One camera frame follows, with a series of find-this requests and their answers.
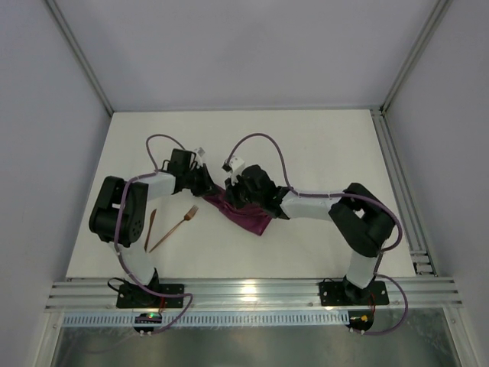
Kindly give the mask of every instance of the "maroon fabric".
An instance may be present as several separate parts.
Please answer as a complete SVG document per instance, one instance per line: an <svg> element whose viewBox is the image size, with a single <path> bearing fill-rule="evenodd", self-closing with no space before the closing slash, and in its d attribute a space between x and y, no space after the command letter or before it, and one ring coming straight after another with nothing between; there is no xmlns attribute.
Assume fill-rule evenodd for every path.
<svg viewBox="0 0 489 367"><path fill-rule="evenodd" d="M229 220L236 223L241 228L246 229L255 235L262 235L272 220L272 217L266 214L258 205L246 204L241 209L236 209L225 201L225 191L221 187L216 195L204 196L207 203L219 209Z"/></svg>

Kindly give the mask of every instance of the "black mounting plate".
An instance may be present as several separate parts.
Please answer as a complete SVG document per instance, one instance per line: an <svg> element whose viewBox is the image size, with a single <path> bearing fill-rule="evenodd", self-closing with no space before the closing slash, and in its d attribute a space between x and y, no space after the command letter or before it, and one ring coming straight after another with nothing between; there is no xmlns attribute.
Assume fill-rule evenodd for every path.
<svg viewBox="0 0 489 367"><path fill-rule="evenodd" d="M185 293L183 284L160 284L158 293ZM121 284L117 297L117 308L160 308L161 298L152 296L134 284ZM165 298L164 308L183 308L183 298Z"/></svg>
<svg viewBox="0 0 489 367"><path fill-rule="evenodd" d="M383 281L373 281L369 287L370 292L375 297L377 306L389 304L389 296ZM345 294L342 281L322 281L319 283L319 298L321 306L369 306L369 297L354 304Z"/></svg>

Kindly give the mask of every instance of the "copper fork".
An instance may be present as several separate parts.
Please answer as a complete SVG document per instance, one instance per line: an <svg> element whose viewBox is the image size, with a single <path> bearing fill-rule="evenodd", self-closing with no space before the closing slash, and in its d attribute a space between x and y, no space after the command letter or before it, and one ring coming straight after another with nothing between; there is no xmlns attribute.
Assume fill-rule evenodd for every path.
<svg viewBox="0 0 489 367"><path fill-rule="evenodd" d="M199 207L197 205L192 206L192 208L190 208L190 210L186 212L185 216L183 216L183 219L180 220L170 231L168 231L168 233L164 235L163 238L160 241L158 241L158 243L155 246L153 246L153 248L150 250L149 253L152 253L156 249L156 247L161 245L165 239L170 237L170 235L176 231L176 229L180 226L180 224L191 220L196 215L197 210L199 210Z"/></svg>

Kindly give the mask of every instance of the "white table surface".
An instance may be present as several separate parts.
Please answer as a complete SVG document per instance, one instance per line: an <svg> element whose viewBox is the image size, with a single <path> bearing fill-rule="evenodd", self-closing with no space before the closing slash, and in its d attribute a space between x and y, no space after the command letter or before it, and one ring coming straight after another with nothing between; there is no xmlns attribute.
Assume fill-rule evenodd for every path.
<svg viewBox="0 0 489 367"><path fill-rule="evenodd" d="M68 268L69 278L123 275L114 252L89 231L88 221L106 176L130 178L152 171L144 146L156 133L172 135L186 149L203 147L213 180L224 186L221 169L235 143L251 132L265 132L283 151L291 184L302 190L343 190L364 184L398 213L368 110L124 112L116 113L83 215ZM157 162L170 158L173 142L155 138ZM236 155L259 164L276 184L284 185L277 152L264 138L245 142ZM157 208L150 246L173 227L192 205L196 216L182 224L151 254L165 278L337 278L348 270L351 249L332 222L275 219L259 237L226 219L214 206L190 192L153 200ZM388 240L391 244L397 231ZM414 276L406 240L388 252L380 273Z"/></svg>

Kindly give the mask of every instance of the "white connector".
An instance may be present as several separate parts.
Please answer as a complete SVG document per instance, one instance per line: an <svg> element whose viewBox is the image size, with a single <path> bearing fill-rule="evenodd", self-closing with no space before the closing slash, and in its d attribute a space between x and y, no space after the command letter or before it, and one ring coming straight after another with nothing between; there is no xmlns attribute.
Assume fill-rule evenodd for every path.
<svg viewBox="0 0 489 367"><path fill-rule="evenodd" d="M194 149L193 152L196 154L197 168L200 168L204 165L204 155L206 151L201 148Z"/></svg>
<svg viewBox="0 0 489 367"><path fill-rule="evenodd" d="M235 184L238 182L238 175L241 174L246 167L246 163L240 157L233 155L229 160L228 166L231 168L231 170L228 172L231 178L231 183Z"/></svg>

